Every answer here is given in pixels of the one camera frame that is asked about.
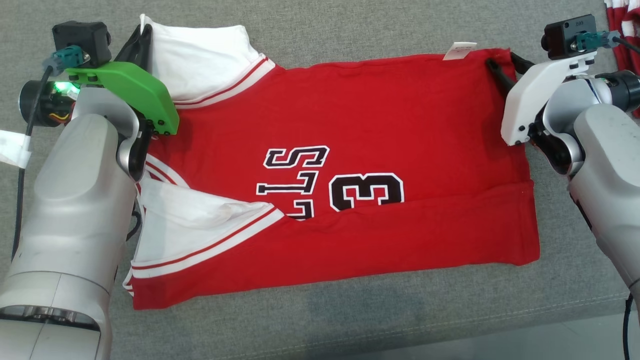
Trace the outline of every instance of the gray fabric surface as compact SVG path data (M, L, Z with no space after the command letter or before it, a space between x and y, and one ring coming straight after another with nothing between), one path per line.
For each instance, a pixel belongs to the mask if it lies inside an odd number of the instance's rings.
M607 25L601 0L7 1L0 11L0 128L24 130L15 100L26 80L40 77L40 62L53 49L53 24L102 20L117 53L141 12L177 26L244 24L254 47L284 67L442 53L453 41L511 47L539 62L546 24L593 13L602 29ZM615 68L610 51L596 60L594 72ZM59 133L35 129L27 189ZM571 203L564 179L542 155L531 148L527 154L536 183L538 262L257 290L164 311L134 312L116 286L113 359L319 358L622 312L625 287ZM0 164L0 276L9 266L16 177L14 168ZM27 210L30 202L27 190ZM131 241L118 283L134 246Z

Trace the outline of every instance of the red and white fabric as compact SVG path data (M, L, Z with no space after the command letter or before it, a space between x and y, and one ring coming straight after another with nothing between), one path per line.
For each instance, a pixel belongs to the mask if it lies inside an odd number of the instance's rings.
M605 0L609 30L618 30L624 39L635 46L640 46L640 0ZM640 74L640 54L627 49L623 45L613 48L618 70L629 70ZM640 117L640 110L634 111Z
M143 19L180 127L152 141L140 183L124 283L136 309L539 258L524 147L500 138L504 100L484 64L515 76L508 50L284 69L242 27Z

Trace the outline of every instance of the red stripe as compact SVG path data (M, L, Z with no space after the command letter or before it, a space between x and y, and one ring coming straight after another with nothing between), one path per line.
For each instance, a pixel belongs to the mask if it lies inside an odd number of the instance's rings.
M164 176L164 178L165 178L165 179L169 180L169 182L170 182L171 184L176 185L175 181L173 181L173 179L172 179L169 175L165 174L165 172L164 172L164 171L162 171L162 170L160 170L157 166L155 166L155 165L151 164L151 163L150 163L150 162L148 162L148 161L147 161L147 166L148 166L148 167L150 167L150 168L152 168L152 169L154 169L155 171L159 172L159 173L160 173L160 175Z
M217 242L215 242L215 243L213 243L213 244L211 244L211 245L207 246L206 248L200 249L200 250L198 250L198 251L196 251L196 252L192 252L192 253L190 253L189 255L185 255L185 256L182 256L182 257L181 257L181 258L179 258L179 259L175 259L175 260L167 261L167 262L165 262L165 263L161 263L161 264L149 265L149 266L131 266L131 268L133 268L133 269L135 269L135 270L146 270L146 269L159 268L159 267L161 267L161 266L165 266L165 265L170 265L170 264L179 263L179 262L181 262L181 261L183 261L183 260L185 260L185 259L188 259L188 258L190 258L190 257L192 257L192 256L195 256L195 255L197 255L197 254L200 254L200 253L202 253L202 252L205 252L205 251L207 251L207 250L209 250L209 249L211 249L211 248L213 248L213 247L215 247L215 246L217 246L217 245L219 245L219 244L221 244L221 243L223 243L223 242L225 242L225 241L229 240L229 239L230 239L230 238L232 238L233 236L235 236L235 235L237 235L237 234L239 234L239 233L243 232L244 230L246 230L246 229L247 229L248 227L250 227L251 225L253 225L253 224L255 224L256 222L258 222L258 221L262 220L263 218L267 217L269 214L271 214L272 212L274 212L274 211L275 211L275 209L276 209L276 208L272 208L272 209L271 209L271 210L269 210L267 213L265 213L265 214L261 215L260 217L256 218L255 220L251 221L249 224L246 224L245 226L242 226L240 229L238 229L238 230L234 231L232 234L228 235L227 237L223 238L222 240L217 241Z
M195 102L179 102L179 103L177 103L176 105L178 105L178 106L180 106L180 105L197 105L197 104L200 104L200 103L202 103L202 102L205 102L205 101L207 101L207 100L209 100L209 99L212 99L212 98L214 98L214 97L216 97L216 96L218 96L218 95L222 95L222 94L224 94L225 92L231 91L232 89L234 89L235 87L237 87L238 85L240 85L244 80L246 80L246 78L248 78L249 76L251 76L251 74L253 74L253 72L254 72L254 71L256 71L256 70L260 67L260 65L262 65L265 61L267 61L267 58L262 59L262 60L258 63L258 65L254 66L254 67L253 67L253 69L251 69L251 71L249 71L249 72L248 72L248 73L247 73L247 74L246 74L242 79L240 79L240 81L238 81L234 86L231 86L230 88L227 88L227 89L222 90L222 91L220 91L220 92L216 92L215 94L210 95L210 96L208 96L208 97L205 97L205 98L204 98L204 99L202 99L202 100L198 100L198 101L195 101Z

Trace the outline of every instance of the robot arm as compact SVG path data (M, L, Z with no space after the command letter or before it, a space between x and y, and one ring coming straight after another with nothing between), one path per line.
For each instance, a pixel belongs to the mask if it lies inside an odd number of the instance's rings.
M36 179L33 210L0 290L7 358L109 358L109 298L136 189L116 159L118 130L104 115L71 121Z
M595 49L616 35L596 33L592 15L550 24L543 44L555 60L533 65L515 84L496 79L510 88L503 139L531 142L568 178L598 246L640 299L640 127L625 113L640 105L640 80L629 71L581 74ZM605 41L578 51L576 43L589 36Z
M569 193L602 252L640 299L640 127L608 104L589 107L573 127L585 159Z

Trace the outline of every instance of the jersey trim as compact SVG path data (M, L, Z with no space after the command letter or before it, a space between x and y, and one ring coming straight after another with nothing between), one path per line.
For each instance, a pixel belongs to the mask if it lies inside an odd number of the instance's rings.
M239 229L236 229L233 233L220 239L213 239L213 242L209 246L206 246L198 251L194 251L177 259L164 259L163 262L156 264L153 264L153 261L145 261L139 264L136 264L135 261L132 261L132 275L136 278L157 277L189 268L195 264L211 259L214 256L241 244L245 240L251 238L253 235L256 235L267 227L273 225L282 217L284 217L284 214L281 211L277 210L273 206L269 206L265 211L262 211L260 215L257 215L247 224L240 227Z
M253 64L251 64L247 68L248 71L241 75L241 77L231 86L227 87L224 90L214 92L213 94L205 95L201 99L197 99L194 101L174 101L175 107L177 109L203 108L204 106L208 106L216 102L228 99L232 96L240 94L242 91L245 91L252 85L256 84L258 80L262 79L262 77L265 76L269 71L273 70L275 66L276 64L273 61L267 58L264 54L260 54L260 58L258 58Z
M153 155L147 155L147 171L150 174L154 174L157 176L160 181L164 181L166 183L171 183L177 186L181 186L183 188L189 189L189 185L187 182L178 174L174 169L170 168L169 165L160 161L157 157Z

